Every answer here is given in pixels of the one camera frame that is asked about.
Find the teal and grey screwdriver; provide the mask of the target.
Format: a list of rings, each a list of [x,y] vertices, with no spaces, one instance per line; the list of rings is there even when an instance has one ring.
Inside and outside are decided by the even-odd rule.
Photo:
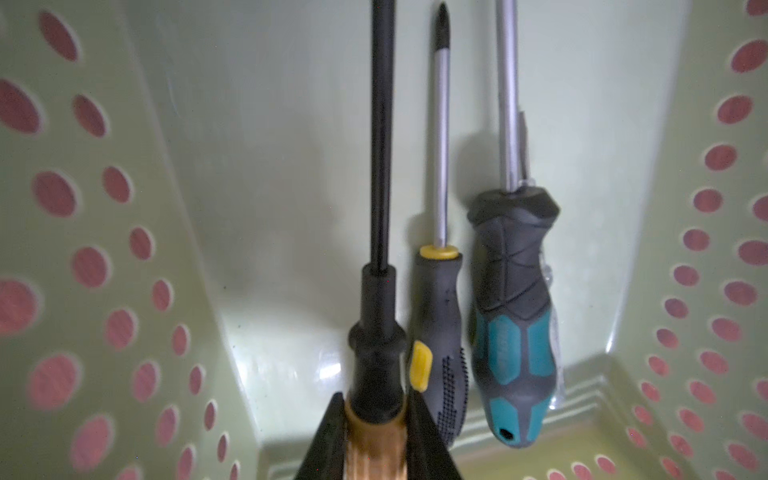
[[[541,253],[560,208],[530,179],[517,21],[516,2],[497,2],[501,185],[473,200],[468,220],[475,233],[474,379],[493,435],[521,449],[537,441],[557,385]]]

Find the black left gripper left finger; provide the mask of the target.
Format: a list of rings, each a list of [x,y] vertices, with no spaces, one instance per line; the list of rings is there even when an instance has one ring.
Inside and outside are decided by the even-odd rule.
[[[343,480],[346,455],[344,397],[335,393],[320,421],[295,480]]]

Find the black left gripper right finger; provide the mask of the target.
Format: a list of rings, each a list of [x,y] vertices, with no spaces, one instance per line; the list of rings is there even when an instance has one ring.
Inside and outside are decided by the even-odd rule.
[[[420,392],[410,389],[406,412],[408,480],[461,480]]]

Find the black yellow screwdriver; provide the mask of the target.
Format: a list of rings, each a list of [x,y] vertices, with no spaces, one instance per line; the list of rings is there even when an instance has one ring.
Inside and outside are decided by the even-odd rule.
[[[410,322],[410,387],[419,392],[447,447],[459,437],[467,412],[468,370],[462,346],[457,281],[463,256],[448,242],[449,96],[451,26],[440,2],[433,23],[431,133],[433,238],[416,256],[416,300]]]

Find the orange handled screwdriver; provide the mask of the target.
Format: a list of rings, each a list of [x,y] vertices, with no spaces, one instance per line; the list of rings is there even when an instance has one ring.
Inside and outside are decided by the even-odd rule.
[[[361,314],[350,330],[353,380],[345,404],[348,479],[404,479],[405,333],[396,321],[396,270],[389,263],[395,12],[372,4],[370,260],[362,270]]]

